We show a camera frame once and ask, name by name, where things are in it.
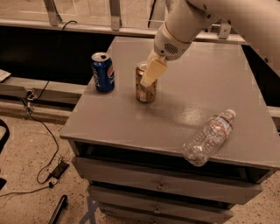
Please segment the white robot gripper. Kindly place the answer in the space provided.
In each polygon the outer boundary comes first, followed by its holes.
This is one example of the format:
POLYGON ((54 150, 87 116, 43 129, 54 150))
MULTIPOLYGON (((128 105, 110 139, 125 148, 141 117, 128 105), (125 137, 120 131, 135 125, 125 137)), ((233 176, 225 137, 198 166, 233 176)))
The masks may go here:
POLYGON ((192 34, 186 24, 165 22, 154 39, 154 50, 148 56, 147 69, 141 84, 149 87, 167 69, 166 60, 177 60, 190 47, 192 34))

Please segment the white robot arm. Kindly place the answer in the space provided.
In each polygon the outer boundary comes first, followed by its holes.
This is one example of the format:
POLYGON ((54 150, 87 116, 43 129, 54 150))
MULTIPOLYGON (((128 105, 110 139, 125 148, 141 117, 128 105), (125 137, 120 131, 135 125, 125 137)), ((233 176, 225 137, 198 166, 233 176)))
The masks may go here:
POLYGON ((157 31, 141 84, 150 86, 220 18, 280 74, 280 0, 176 0, 157 31))

